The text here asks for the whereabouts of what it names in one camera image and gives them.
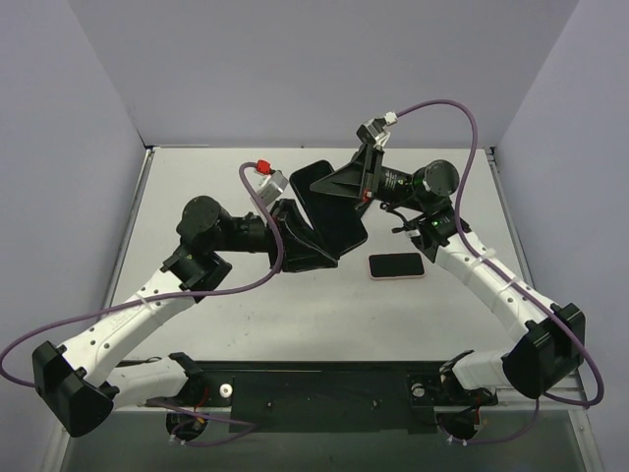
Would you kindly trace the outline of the black phone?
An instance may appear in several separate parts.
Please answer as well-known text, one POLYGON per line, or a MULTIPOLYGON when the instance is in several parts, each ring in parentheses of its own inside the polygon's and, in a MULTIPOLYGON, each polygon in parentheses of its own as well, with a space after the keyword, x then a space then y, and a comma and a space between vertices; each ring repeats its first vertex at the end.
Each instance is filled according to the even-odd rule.
POLYGON ((319 160, 293 172, 289 183, 325 251, 334 259, 340 259, 364 244, 368 232, 349 199, 311 189, 312 183, 332 172, 328 161, 319 160))

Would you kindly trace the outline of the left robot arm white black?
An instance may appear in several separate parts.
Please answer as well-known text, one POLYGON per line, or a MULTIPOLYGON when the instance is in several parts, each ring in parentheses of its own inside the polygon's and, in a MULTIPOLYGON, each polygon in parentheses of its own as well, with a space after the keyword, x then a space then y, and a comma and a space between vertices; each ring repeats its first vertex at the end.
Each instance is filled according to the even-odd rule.
POLYGON ((34 389, 71 437, 92 432, 120 407, 200 398, 202 371, 185 354, 143 367, 120 364, 173 317, 222 294, 232 267, 221 253, 266 253, 272 274, 337 265, 345 233, 340 205, 326 196, 254 202, 260 215, 233 216, 211 197, 190 200, 176 228, 179 246, 140 290, 80 334, 33 350, 34 389))

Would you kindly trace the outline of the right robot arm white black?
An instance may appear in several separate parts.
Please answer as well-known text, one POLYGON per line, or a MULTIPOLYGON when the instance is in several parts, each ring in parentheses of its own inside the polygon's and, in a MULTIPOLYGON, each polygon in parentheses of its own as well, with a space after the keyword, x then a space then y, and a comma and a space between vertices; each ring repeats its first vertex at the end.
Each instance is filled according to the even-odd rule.
POLYGON ((435 160, 409 174, 385 167, 381 148, 363 144, 351 161, 314 181, 321 195, 353 201, 378 200, 383 209, 406 208, 418 217, 405 233, 432 263, 454 275, 497 317, 514 342, 506 352, 466 351, 440 369, 439 390, 460 402, 474 390, 511 386, 538 399, 584 361, 585 316, 542 296, 506 267, 464 220, 455 218, 451 197, 459 188, 456 167, 435 160))

